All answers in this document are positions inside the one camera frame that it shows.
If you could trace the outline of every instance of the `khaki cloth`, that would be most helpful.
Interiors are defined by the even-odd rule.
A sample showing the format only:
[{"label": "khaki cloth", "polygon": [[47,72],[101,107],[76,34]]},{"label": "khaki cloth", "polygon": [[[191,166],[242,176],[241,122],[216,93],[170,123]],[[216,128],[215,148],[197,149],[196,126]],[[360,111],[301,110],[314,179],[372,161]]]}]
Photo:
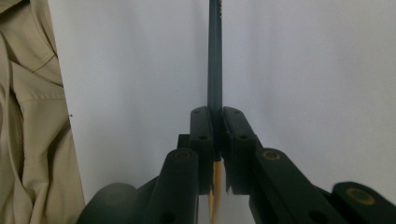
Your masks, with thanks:
[{"label": "khaki cloth", "polygon": [[76,223],[84,207],[48,3],[0,0],[0,223]]}]

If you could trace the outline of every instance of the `white background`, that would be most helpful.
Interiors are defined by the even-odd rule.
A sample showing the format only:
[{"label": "white background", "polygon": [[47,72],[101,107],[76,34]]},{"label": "white background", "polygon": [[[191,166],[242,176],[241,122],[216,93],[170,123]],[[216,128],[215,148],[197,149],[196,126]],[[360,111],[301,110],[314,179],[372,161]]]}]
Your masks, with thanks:
[{"label": "white background", "polygon": [[[86,202],[159,174],[205,105],[207,0],[49,0]],[[396,2],[224,0],[223,102],[316,185],[396,203]],[[201,197],[201,223],[206,200]],[[223,194],[221,223],[252,223]]]}]

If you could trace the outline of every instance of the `white wall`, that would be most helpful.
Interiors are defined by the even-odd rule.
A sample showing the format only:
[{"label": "white wall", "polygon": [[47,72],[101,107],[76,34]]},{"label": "white wall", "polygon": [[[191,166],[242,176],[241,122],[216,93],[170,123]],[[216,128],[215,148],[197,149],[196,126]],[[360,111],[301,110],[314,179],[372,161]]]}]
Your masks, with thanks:
[{"label": "white wall", "polygon": [[[205,105],[208,1],[49,3],[86,201],[111,182],[140,187]],[[314,184],[352,180],[396,203],[395,2],[222,11],[224,104]],[[223,201],[222,223],[253,222],[247,197]]]}]

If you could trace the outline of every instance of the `beige fabric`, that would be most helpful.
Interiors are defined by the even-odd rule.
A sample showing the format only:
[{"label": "beige fabric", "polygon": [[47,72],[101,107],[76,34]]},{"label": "beige fabric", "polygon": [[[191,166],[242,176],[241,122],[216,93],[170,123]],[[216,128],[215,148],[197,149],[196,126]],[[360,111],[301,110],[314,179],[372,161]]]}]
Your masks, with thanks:
[{"label": "beige fabric", "polygon": [[0,0],[0,223],[76,223],[84,207],[48,3]]}]

